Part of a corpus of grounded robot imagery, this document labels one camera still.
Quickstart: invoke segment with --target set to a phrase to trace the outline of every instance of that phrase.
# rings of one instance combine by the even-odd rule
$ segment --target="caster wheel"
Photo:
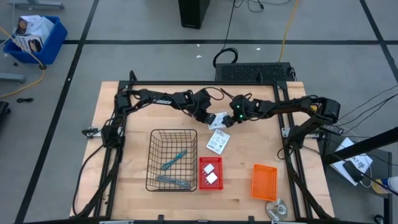
[[[377,224],[384,224],[384,217],[381,215],[376,215],[373,220]]]

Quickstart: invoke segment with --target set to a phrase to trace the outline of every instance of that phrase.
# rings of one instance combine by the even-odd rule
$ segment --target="gray floor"
[[[78,40],[93,0],[63,1],[64,11],[16,10],[23,14],[55,15],[69,31],[67,39]],[[398,40],[393,0],[366,1],[386,40]],[[243,4],[235,9],[230,39],[280,40],[294,1],[281,5],[265,5],[262,13],[251,13]],[[177,0],[100,0],[88,40],[174,40],[224,39],[231,1],[212,0],[202,29],[180,26]],[[11,29],[11,7],[0,0],[0,26]],[[355,0],[302,0],[288,34],[291,40],[376,40],[366,15]],[[40,84],[6,98],[12,114],[0,132],[0,217],[12,223],[21,205],[32,170],[44,142],[62,86],[70,69],[77,45],[64,45],[56,62],[49,66]],[[280,45],[239,44],[239,62],[275,62]],[[25,221],[66,218],[69,215],[86,139],[80,131],[91,124],[100,83],[125,80],[133,69],[139,80],[214,80],[213,57],[222,48],[216,44],[180,45],[85,45],[78,62],[65,105],[55,131],[39,183]],[[398,46],[388,46],[398,58]],[[230,62],[230,55],[220,62]],[[37,66],[13,66],[11,56],[0,58],[0,71],[23,73],[27,82],[40,76]],[[380,91],[397,83],[378,45],[286,45],[283,61],[294,66],[298,80],[307,94],[317,94],[339,101],[342,114]],[[0,83],[0,95],[19,88],[18,83]],[[375,101],[397,93],[392,90]],[[33,97],[31,104],[18,104],[17,98]],[[398,125],[398,100],[354,129],[359,136],[372,136]],[[356,114],[345,118],[350,120]],[[384,148],[393,152],[398,163],[397,145]],[[342,220],[372,222],[381,213],[378,197],[346,195],[341,184],[329,181],[333,208]],[[346,205],[360,205],[349,209]]]

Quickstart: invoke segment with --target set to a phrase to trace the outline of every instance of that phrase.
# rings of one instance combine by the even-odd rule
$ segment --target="blue bin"
[[[44,65],[51,65],[54,63],[58,52],[61,49],[63,41],[67,37],[68,31],[62,25],[60,18],[57,16],[46,16],[51,22],[54,23],[54,27],[44,46],[40,52],[33,53]],[[8,40],[3,48],[3,51],[7,54],[11,54],[14,58],[22,63],[38,63],[32,56],[27,52],[23,52],[12,40]]]

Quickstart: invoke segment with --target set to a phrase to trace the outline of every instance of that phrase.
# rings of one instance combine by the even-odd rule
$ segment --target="orange plastic basket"
[[[275,167],[255,164],[251,181],[251,196],[275,202],[277,200],[277,174]]]

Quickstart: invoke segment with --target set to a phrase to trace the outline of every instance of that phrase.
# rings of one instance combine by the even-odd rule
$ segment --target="wooden table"
[[[96,105],[93,126],[102,126],[113,111],[113,99],[118,82],[103,82]],[[205,86],[184,85],[139,85],[135,89],[147,88],[153,91],[173,93],[176,91],[193,92]],[[232,95],[252,93],[253,98],[274,101],[271,86],[217,86]],[[290,98],[305,95],[303,83],[288,83]],[[208,90],[218,97],[220,93]],[[231,99],[212,100],[210,113],[226,111]],[[304,113],[294,113],[294,121],[301,124],[308,119]],[[194,192],[150,192],[146,190],[146,169],[149,150],[150,132],[153,129],[195,129],[198,133],[198,157],[218,156],[206,148],[213,131],[207,124],[189,118],[181,111],[164,105],[150,105],[128,116],[126,125],[126,143],[123,161],[120,164],[116,194],[113,204],[112,219],[156,220],[158,215],[165,215],[166,220],[248,220],[254,216],[256,221],[270,220],[265,211],[266,201],[251,197],[251,177],[254,164],[264,164],[278,168],[278,197],[287,204],[288,218],[294,220],[292,199],[285,161],[277,158],[277,151],[282,148],[282,141],[277,116],[256,122],[246,121],[223,129],[231,135],[228,145],[222,153],[224,190]],[[101,139],[88,141],[84,160],[100,145]],[[316,140],[306,139],[304,145],[318,149]],[[105,150],[100,151],[86,165],[81,176],[80,190],[76,198],[77,211],[82,210],[98,188]],[[302,149],[303,168],[309,191],[318,203],[330,215],[334,215],[325,174],[320,156]],[[297,188],[301,216],[305,217],[302,194]],[[107,201],[104,194],[103,203]]]

